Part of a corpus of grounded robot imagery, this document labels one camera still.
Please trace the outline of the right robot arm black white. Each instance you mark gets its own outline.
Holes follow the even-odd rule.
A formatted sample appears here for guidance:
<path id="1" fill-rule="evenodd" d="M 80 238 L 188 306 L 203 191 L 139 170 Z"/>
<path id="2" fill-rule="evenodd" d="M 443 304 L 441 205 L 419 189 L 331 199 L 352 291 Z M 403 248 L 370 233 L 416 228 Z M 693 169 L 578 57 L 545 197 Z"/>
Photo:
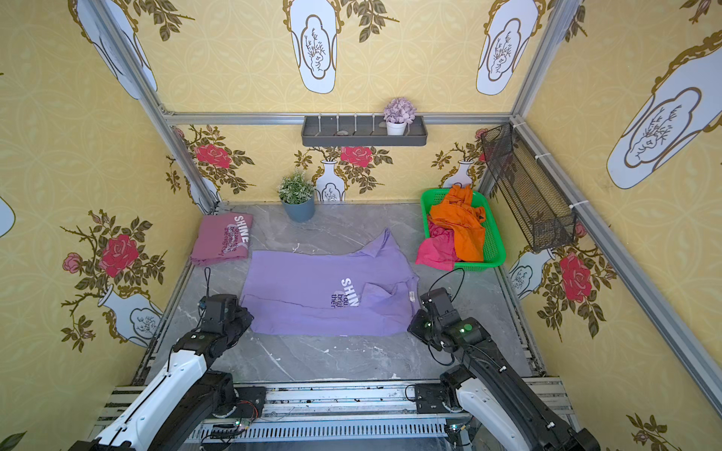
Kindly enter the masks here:
<path id="1" fill-rule="evenodd" d="M 551 410 L 511 367 L 491 334 L 462 318 L 445 289 L 420 297 L 407 331 L 453 356 L 440 381 L 449 400 L 470 413 L 508 450 L 599 450 L 585 428 L 576 430 Z"/>

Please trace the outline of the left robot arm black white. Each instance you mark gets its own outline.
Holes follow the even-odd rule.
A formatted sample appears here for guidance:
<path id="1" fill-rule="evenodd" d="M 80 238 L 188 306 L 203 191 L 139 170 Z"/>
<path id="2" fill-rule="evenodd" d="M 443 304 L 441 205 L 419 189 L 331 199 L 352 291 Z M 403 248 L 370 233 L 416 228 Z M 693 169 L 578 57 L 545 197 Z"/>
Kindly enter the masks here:
<path id="1" fill-rule="evenodd" d="M 237 344 L 253 316 L 235 295 L 206 296 L 201 302 L 199 325 L 175 343 L 165 369 L 112 424 L 71 449 L 177 450 L 208 417 L 236 413 L 233 377 L 212 365 Z"/>

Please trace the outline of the purple t-shirt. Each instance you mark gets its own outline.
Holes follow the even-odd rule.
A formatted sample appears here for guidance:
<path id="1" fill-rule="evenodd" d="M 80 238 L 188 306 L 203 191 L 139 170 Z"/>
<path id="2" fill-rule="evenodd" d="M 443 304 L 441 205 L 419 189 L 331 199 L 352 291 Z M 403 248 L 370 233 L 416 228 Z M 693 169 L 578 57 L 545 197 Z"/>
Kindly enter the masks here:
<path id="1" fill-rule="evenodd" d="M 385 229 L 346 255 L 255 252 L 241 305 L 257 334 L 392 336 L 405 332 L 419 310 L 418 286 Z"/>

